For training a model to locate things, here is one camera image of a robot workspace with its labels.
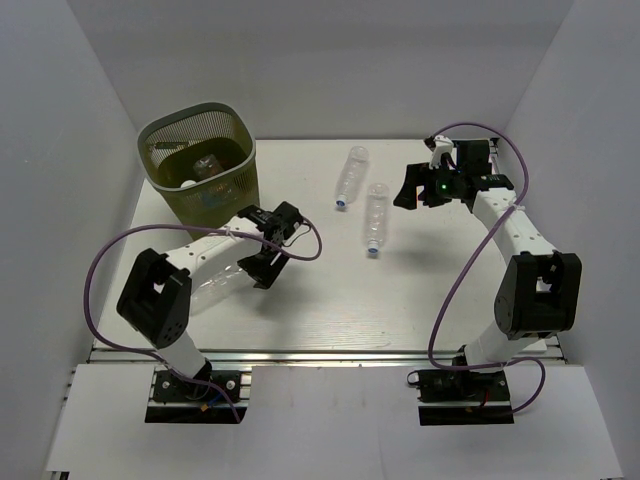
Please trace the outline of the clear crushed bottle front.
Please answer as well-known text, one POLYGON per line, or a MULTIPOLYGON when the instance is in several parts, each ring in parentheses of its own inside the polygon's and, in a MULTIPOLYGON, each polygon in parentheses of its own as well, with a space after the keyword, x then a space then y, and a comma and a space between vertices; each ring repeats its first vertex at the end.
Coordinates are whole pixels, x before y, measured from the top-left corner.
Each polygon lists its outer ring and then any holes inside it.
POLYGON ((193 165, 193 170, 198 180, 204 181, 225 173, 227 167, 216 155, 209 154, 198 159, 193 165))

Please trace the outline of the crushed clear bottle white cap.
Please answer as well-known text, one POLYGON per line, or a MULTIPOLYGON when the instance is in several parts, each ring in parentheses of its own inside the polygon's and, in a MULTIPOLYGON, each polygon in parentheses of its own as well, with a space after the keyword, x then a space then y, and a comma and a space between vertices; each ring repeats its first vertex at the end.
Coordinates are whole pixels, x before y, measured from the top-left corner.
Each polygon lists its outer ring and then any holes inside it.
POLYGON ((244 270, 229 265, 195 290, 191 296, 190 315, 199 315, 252 284, 253 280, 244 270))

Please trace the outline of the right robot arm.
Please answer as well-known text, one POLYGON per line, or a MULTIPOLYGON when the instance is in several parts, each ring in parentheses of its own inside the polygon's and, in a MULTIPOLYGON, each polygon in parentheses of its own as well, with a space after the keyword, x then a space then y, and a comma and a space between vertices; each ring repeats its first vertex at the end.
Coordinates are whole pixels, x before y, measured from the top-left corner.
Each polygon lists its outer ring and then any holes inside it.
POLYGON ((486 140, 425 141, 429 161, 410 164, 394 206, 414 210, 453 200, 463 203, 488 230, 506 270, 493 306, 493 322, 462 349, 453 390, 472 399, 488 385, 486 373, 503 369, 529 345, 570 330, 575 321, 582 263, 547 241, 520 205, 512 182, 494 172, 486 140))

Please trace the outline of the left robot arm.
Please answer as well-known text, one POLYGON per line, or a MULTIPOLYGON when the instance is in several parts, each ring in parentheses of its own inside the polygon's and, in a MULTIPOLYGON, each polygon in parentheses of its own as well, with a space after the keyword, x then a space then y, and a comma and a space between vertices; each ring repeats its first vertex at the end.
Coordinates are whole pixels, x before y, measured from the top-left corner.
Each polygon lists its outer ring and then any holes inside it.
POLYGON ((137 257, 116 305, 118 314, 176 370, 177 387, 199 399, 211 387, 211 366, 187 332, 192 294, 235 266, 258 289, 268 289, 288 262, 280 250, 303 225, 293 205, 274 211, 250 205, 224 226, 174 250, 149 248, 137 257))

